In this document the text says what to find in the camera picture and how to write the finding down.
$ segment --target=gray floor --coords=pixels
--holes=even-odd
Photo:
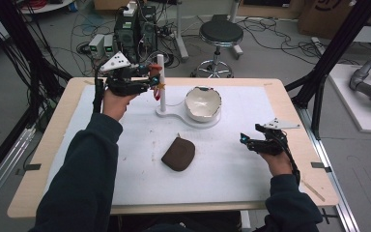
[[[169,16],[173,15],[173,9],[170,8],[169,11]],[[210,19],[205,16],[201,16],[201,18],[203,20]],[[103,27],[99,28],[98,33],[107,33],[113,28],[113,20],[114,15],[112,14],[95,12],[90,2],[83,4],[78,13],[69,13],[66,9],[61,9],[50,14],[40,14],[43,32],[53,47],[56,59],[73,76],[91,76],[89,60],[86,57],[79,58],[68,51],[75,51],[75,47],[79,43],[90,41],[89,36],[78,36],[83,32],[90,34],[92,30],[82,24],[100,25],[105,23]],[[184,29],[188,28],[184,32],[184,39],[189,59],[174,69],[167,69],[166,76],[188,77],[201,61],[213,56],[214,48],[195,37],[198,34],[199,25],[201,25],[200,19],[195,16],[187,16],[183,18],[182,23]],[[291,37],[289,44],[297,45],[298,42],[310,42],[309,37],[298,34],[297,24],[294,21],[277,21],[276,23],[278,31]],[[255,32],[254,36],[258,43],[271,47],[280,47],[283,42],[283,38],[276,36],[271,31]],[[306,63],[281,50],[261,47],[257,42],[245,32],[241,43],[244,55],[239,60],[235,59],[231,51],[221,51],[221,59],[234,69],[235,77],[278,78],[284,84],[288,84],[308,74],[314,67],[313,64]],[[315,57],[305,56],[298,49],[289,52],[310,63],[318,61]],[[366,43],[354,43],[343,56],[344,59],[353,60],[360,64],[370,57],[371,47]],[[292,91],[290,95],[294,96],[296,92]],[[0,50],[0,144],[26,107],[26,87],[18,79],[12,65]],[[332,167],[360,231],[371,231],[371,133],[357,130],[351,116],[329,81],[326,84],[322,110],[320,133]],[[37,140],[35,139],[25,152],[13,175],[0,190],[0,231],[26,231],[33,224],[33,220],[30,218],[8,218],[6,212],[21,181],[21,176],[15,175],[15,171],[22,165]],[[327,214],[335,214],[333,209],[326,209],[326,211]],[[266,211],[250,212],[253,228],[264,223],[265,214]],[[329,224],[324,221],[319,227],[321,231],[342,231],[340,222],[336,218],[330,218]]]

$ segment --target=white bowl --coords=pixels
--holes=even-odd
[[[186,114],[200,123],[207,123],[216,118],[221,110],[221,96],[211,88],[196,86],[185,97]]]

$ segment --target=dark sleeve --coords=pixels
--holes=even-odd
[[[30,231],[106,231],[122,131],[116,120],[92,115],[71,141]]]
[[[266,201],[270,214],[266,225],[258,231],[313,232],[322,222],[318,207],[299,191],[294,175],[279,175],[271,179],[271,196]]]

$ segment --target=brown pouch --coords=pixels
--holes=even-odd
[[[194,155],[194,144],[188,140],[176,137],[161,158],[161,161],[175,171],[184,171],[192,162]]]

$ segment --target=black stool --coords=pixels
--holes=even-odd
[[[228,20],[213,20],[205,22],[200,28],[200,38],[215,45],[213,60],[204,61],[191,73],[195,77],[234,77],[234,73],[227,64],[219,61],[219,49],[221,47],[232,47],[243,40],[243,29]]]

